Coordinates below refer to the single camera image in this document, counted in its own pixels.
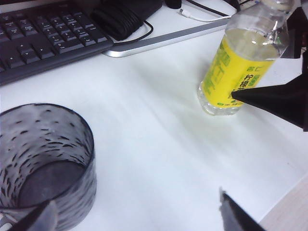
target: white cable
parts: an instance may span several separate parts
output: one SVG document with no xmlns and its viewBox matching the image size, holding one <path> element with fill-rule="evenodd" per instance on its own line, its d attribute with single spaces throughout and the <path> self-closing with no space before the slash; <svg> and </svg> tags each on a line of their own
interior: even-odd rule
<svg viewBox="0 0 308 231">
<path fill-rule="evenodd" d="M 186 18 L 191 18 L 193 20 L 197 20 L 197 21 L 205 22 L 205 23 L 215 22 L 220 19 L 231 18 L 231 16 L 225 16 L 225 17 L 220 17 L 220 18 L 215 18 L 215 19 L 202 19 L 202 18 L 197 18 L 197 17 L 192 16 L 192 14 L 189 11 L 184 10 L 184 9 L 180 9 L 180 14 L 185 16 Z"/>
</svg>

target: computer mouse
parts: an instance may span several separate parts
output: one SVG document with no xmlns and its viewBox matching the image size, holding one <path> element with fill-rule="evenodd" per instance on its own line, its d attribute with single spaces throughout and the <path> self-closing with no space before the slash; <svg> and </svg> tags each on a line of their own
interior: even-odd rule
<svg viewBox="0 0 308 231">
<path fill-rule="evenodd" d="M 172 9 L 179 9 L 182 6 L 182 0 L 165 0 L 165 3 Z"/>
</svg>

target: white table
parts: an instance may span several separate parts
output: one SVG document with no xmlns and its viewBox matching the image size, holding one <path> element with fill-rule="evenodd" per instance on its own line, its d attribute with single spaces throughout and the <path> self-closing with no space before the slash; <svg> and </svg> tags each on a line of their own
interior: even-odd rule
<svg viewBox="0 0 308 231">
<path fill-rule="evenodd" d="M 308 134 L 260 109 L 201 109 L 223 31 L 126 58 L 98 55 L 2 86 L 1 111 L 55 103 L 94 133 L 98 190 L 73 231 L 222 231 L 219 187 L 260 221 L 308 172 Z M 278 60 L 259 86 L 301 73 Z"/>
</svg>

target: cup rim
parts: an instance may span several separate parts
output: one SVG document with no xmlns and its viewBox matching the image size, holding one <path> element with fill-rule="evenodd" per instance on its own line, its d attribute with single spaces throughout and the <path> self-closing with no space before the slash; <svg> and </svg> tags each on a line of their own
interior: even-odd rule
<svg viewBox="0 0 308 231">
<path fill-rule="evenodd" d="M 11 109 L 8 109 L 8 110 L 0 113 L 0 117 L 5 115 L 5 114 L 7 114 L 7 113 L 9 113 L 9 112 L 11 112 L 11 111 L 14 111 L 14 110 L 18 109 L 18 108 L 25 107 L 25 106 L 30 106 L 30 105 L 33 105 L 33 106 L 48 105 L 48 106 L 64 109 L 67 112 L 75 114 L 75 115 L 77 115 L 80 118 L 81 123 L 83 123 L 89 129 L 90 134 L 91 134 L 91 141 L 90 142 L 91 142 L 91 145 L 92 145 L 92 149 L 90 150 L 91 157 L 89 159 L 89 163 L 85 166 L 84 171 L 80 175 L 80 177 L 76 181 L 74 181 L 67 189 L 65 189 L 63 192 L 61 192 L 60 194 L 56 195 L 52 199 L 48 199 L 50 201 L 54 201 L 54 200 L 60 198 L 62 195 L 66 194 L 71 188 L 73 188 L 76 184 L 78 184 L 83 179 L 83 177 L 86 174 L 86 172 L 87 172 L 89 166 L 91 165 L 91 163 L 93 163 L 93 160 L 95 158 L 93 132 L 92 132 L 90 126 L 88 125 L 88 123 L 86 122 L 86 120 L 80 114 L 78 114 L 77 112 L 75 112 L 72 109 L 69 109 L 69 108 L 61 106 L 61 105 L 53 104 L 53 103 L 27 103 L 27 104 L 23 104 L 23 105 L 20 105 L 20 106 L 17 106 L 17 107 L 13 107 Z M 23 209 L 34 209 L 34 208 L 38 207 L 40 204 L 44 203 L 45 201 L 43 201 L 43 202 L 41 202 L 39 204 L 31 205 L 31 206 L 18 206 L 18 207 L 2 207 L 2 206 L 0 206 L 0 213 L 5 213 L 5 211 L 15 211 L 15 210 L 23 210 Z"/>
</svg>

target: monitor stand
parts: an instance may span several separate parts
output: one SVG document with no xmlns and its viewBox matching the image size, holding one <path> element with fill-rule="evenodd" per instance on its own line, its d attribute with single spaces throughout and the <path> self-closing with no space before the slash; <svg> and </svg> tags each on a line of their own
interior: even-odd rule
<svg viewBox="0 0 308 231">
<path fill-rule="evenodd" d="M 228 15 L 232 15 L 236 12 L 233 7 L 222 0 L 201 0 L 199 2 Z M 190 11 L 193 16 L 202 19 L 216 19 L 221 17 L 198 8 L 186 1 L 183 1 L 182 8 Z M 147 21 L 154 27 L 154 32 L 150 36 L 131 44 L 113 46 L 110 50 L 105 51 L 104 54 L 111 57 L 125 57 L 192 39 L 197 36 L 225 29 L 228 19 L 221 19 L 211 23 L 199 22 L 186 18 L 180 15 L 179 10 L 170 9 L 163 4 L 162 8 L 155 12 Z M 148 29 L 147 26 L 142 26 L 124 41 L 136 39 L 146 34 Z"/>
<path fill-rule="evenodd" d="M 110 57 L 125 57 L 132 54 L 149 51 L 176 42 L 192 39 L 197 36 L 223 30 L 226 27 L 227 22 L 228 20 L 221 19 L 219 21 L 206 25 L 196 26 L 193 28 L 176 31 L 166 35 L 160 35 L 154 38 L 140 40 L 131 44 L 113 46 L 110 50 L 105 51 L 104 54 Z"/>
</svg>

